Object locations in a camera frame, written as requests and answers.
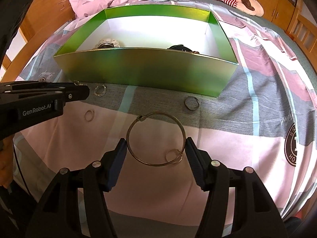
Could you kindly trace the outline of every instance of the ring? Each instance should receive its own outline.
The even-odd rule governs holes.
[[[87,119],[88,118],[88,113],[91,113],[91,118],[90,119]],[[90,122],[92,121],[94,118],[95,118],[95,111],[94,110],[88,110],[85,115],[84,115],[84,118],[87,122]]]
[[[139,159],[139,158],[134,154],[134,152],[132,151],[131,146],[130,146],[129,136],[130,136],[130,132],[131,132],[133,126],[134,126],[138,121],[144,121],[146,118],[148,118],[149,116],[154,115],[154,114],[164,115],[164,116],[166,116],[166,117],[172,119],[173,121],[175,121],[176,124],[179,126],[179,128],[180,128],[180,130],[181,130],[181,132],[182,132],[182,135],[183,135],[183,147],[182,147],[181,150],[179,150],[179,152],[180,152],[179,155],[178,155],[176,158],[174,158],[173,160],[168,161],[168,162],[163,163],[163,164],[150,164],[150,163],[147,163],[147,162],[142,161],[141,159]],[[168,114],[168,113],[164,113],[164,112],[152,112],[152,113],[149,113],[149,114],[147,114],[147,115],[139,115],[139,116],[134,120],[134,122],[130,125],[130,127],[129,127],[127,133],[126,133],[126,145],[127,145],[127,147],[128,147],[128,150],[129,150],[130,154],[131,154],[137,161],[139,161],[140,163],[145,164],[145,165],[147,165],[147,166],[159,167],[159,166],[167,166],[167,165],[172,164],[172,163],[176,164],[176,163],[180,162],[181,159],[182,159],[182,157],[183,157],[183,152],[184,152],[184,149],[185,149],[185,143],[186,143],[186,133],[185,133],[185,129],[184,129],[182,123],[181,123],[175,116],[172,116],[172,115],[170,115],[170,114]]]
[[[188,105],[186,104],[186,101],[187,101],[189,98],[194,98],[194,99],[196,100],[197,106],[196,106],[195,108],[189,108]],[[187,108],[188,110],[191,110],[191,111],[195,111],[195,110],[197,110],[197,109],[200,107],[198,98],[197,98],[197,97],[192,97],[192,96],[187,97],[187,98],[185,99],[185,101],[184,101],[184,104],[185,104],[186,108]]]
[[[169,150],[169,151],[165,154],[165,160],[166,160],[166,162],[168,162],[167,154],[168,154],[169,152],[171,152],[171,151],[174,151],[174,150],[177,150],[177,151],[180,153],[180,151],[179,151],[178,149],[171,149],[171,150]],[[171,164],[172,164],[172,165],[176,165],[176,164],[178,164],[180,161],[182,161],[182,159],[183,159],[183,154],[181,153],[180,159],[179,159],[177,162],[173,162],[173,163],[171,163]]]
[[[103,87],[103,91],[101,94],[98,94],[97,93],[97,90],[100,88],[100,86],[98,85],[96,88],[95,88],[95,91],[94,91],[94,95],[95,96],[98,96],[98,97],[102,97],[106,92],[107,92],[107,87],[105,85],[101,85],[101,87]]]

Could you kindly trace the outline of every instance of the gold bangle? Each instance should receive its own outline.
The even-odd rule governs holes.
[[[133,126],[138,122],[138,121],[144,121],[146,118],[148,118],[149,116],[151,115],[154,115],[154,114],[160,114],[160,115],[164,115],[164,116],[167,116],[168,118],[172,119],[173,121],[175,121],[177,123],[177,125],[179,126],[180,130],[182,131],[182,135],[183,135],[183,147],[182,149],[180,150],[180,154],[175,158],[173,159],[172,161],[168,161],[166,163],[163,163],[163,164],[150,164],[150,163],[147,163],[147,162],[144,162],[142,161],[141,159],[139,159],[135,154],[134,152],[132,151],[131,147],[130,147],[130,141],[129,141],[129,136],[130,136],[130,132],[133,128]],[[147,115],[139,115],[135,120],[134,122],[130,125],[127,133],[126,133],[126,144],[127,144],[127,147],[128,147],[128,150],[129,152],[131,153],[131,155],[137,160],[139,161],[140,163],[142,164],[145,164],[147,166],[154,166],[154,167],[158,167],[158,166],[167,166],[169,164],[172,164],[172,163],[178,163],[176,162],[179,158],[182,158],[183,157],[183,152],[184,152],[184,149],[185,149],[185,143],[186,143],[186,133],[185,133],[185,129],[182,125],[182,123],[174,116],[168,114],[168,113],[164,113],[164,112],[152,112],[152,113],[148,113]]]

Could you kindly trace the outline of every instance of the circular logo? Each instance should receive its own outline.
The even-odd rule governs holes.
[[[296,166],[297,149],[296,149],[296,128],[294,123],[286,135],[285,144],[284,144],[284,153],[285,153],[287,162],[289,162],[291,166]]]

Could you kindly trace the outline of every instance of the finger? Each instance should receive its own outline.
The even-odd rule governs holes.
[[[0,152],[0,170],[13,162],[13,147],[9,147]]]
[[[5,187],[6,189],[10,186],[10,184],[13,181],[13,175],[10,176],[10,178],[6,181],[5,184],[3,184],[3,187]]]
[[[13,164],[0,170],[0,186],[6,184],[13,176]]]
[[[0,170],[13,162],[13,135],[3,140],[3,150],[0,151]]]
[[[3,139],[3,148],[2,148],[2,150],[5,150],[5,149],[13,146],[13,137],[14,137],[14,135],[11,135],[11,136],[6,137],[6,138]]]

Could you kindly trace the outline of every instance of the printed logo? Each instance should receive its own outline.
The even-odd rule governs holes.
[[[287,162],[289,162],[291,166],[296,166],[297,149],[296,149],[296,128],[294,123],[286,135],[285,144],[284,144],[284,153],[285,153]]]
[[[48,104],[48,105],[45,105],[45,106],[41,106],[41,107],[34,107],[31,110],[23,111],[22,115],[23,116],[27,116],[27,115],[30,115],[32,113],[37,113],[37,112],[40,112],[40,111],[43,111],[43,110],[46,110],[46,109],[50,109],[51,107],[52,107],[51,104]]]
[[[42,72],[39,77],[46,77],[48,80],[55,74],[55,72]]]

